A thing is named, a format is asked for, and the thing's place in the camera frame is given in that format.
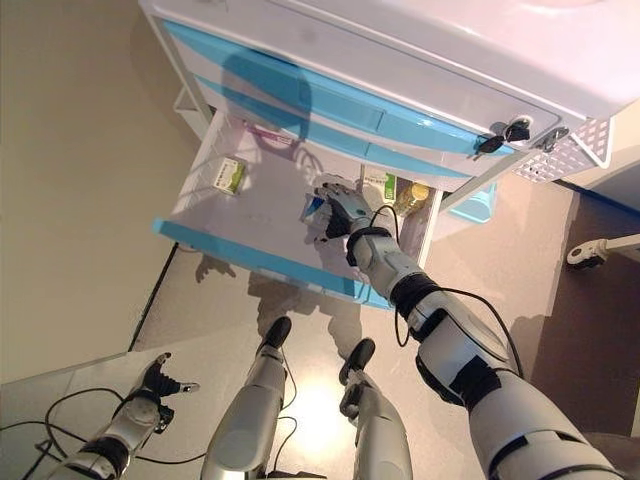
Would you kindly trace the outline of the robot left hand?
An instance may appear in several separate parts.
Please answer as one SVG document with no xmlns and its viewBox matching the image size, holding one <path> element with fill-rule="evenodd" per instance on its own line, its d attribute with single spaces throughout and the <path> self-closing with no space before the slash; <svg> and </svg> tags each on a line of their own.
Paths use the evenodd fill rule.
<svg viewBox="0 0 640 480">
<path fill-rule="evenodd" d="M 170 352 L 164 352 L 146 368 L 142 377 L 142 386 L 160 398 L 179 393 L 197 392 L 200 389 L 198 383 L 179 382 L 163 372 L 163 366 L 171 356 Z"/>
</svg>

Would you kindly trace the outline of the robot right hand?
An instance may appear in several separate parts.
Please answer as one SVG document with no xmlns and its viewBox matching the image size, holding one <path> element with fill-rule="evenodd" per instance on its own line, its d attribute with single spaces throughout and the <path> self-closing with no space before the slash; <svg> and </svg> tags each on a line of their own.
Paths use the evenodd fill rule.
<svg viewBox="0 0 640 480">
<path fill-rule="evenodd" d="M 377 234 L 372 226 L 373 211 L 361 192 L 344 181 L 326 181 L 313 188 L 313 199 L 320 200 L 320 219 L 307 226 L 305 244 L 319 244 L 368 234 Z"/>
</svg>

